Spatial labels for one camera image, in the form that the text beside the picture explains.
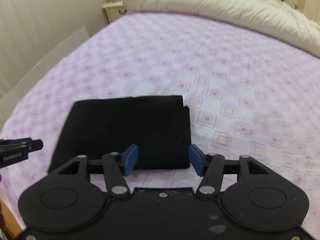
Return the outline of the black pants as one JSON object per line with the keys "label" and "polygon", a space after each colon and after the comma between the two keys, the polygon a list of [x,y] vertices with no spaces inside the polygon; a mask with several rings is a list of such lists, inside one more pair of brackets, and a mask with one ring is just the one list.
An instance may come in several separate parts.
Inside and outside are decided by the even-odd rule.
{"label": "black pants", "polygon": [[78,155],[103,155],[138,147],[138,170],[190,166],[190,110],[180,95],[75,102],[57,141],[49,172]]}

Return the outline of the purple patterned bed sheet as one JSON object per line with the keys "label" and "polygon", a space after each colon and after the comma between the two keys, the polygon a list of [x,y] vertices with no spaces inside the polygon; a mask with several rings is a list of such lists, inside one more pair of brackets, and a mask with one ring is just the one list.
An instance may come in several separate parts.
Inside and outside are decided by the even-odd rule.
{"label": "purple patterned bed sheet", "polygon": [[304,228],[319,237],[319,59],[274,38],[189,15],[122,16],[53,67],[15,107],[3,139],[43,150],[1,170],[20,225],[20,194],[48,170],[74,102],[181,95],[205,153],[250,155],[310,199]]}

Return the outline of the cream bedside table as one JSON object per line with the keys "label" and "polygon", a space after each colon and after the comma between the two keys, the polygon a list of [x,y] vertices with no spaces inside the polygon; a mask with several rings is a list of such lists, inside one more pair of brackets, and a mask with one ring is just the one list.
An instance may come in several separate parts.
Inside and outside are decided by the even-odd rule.
{"label": "cream bedside table", "polygon": [[105,3],[102,9],[105,10],[109,23],[112,23],[127,13],[127,9],[123,6],[122,0]]}

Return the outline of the beige duvet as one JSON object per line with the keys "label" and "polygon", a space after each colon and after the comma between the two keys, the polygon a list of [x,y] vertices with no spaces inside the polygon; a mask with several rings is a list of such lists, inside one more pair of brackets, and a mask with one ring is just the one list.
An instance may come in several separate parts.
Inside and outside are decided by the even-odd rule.
{"label": "beige duvet", "polygon": [[123,0],[130,11],[179,12],[238,25],[319,56],[319,22],[280,0]]}

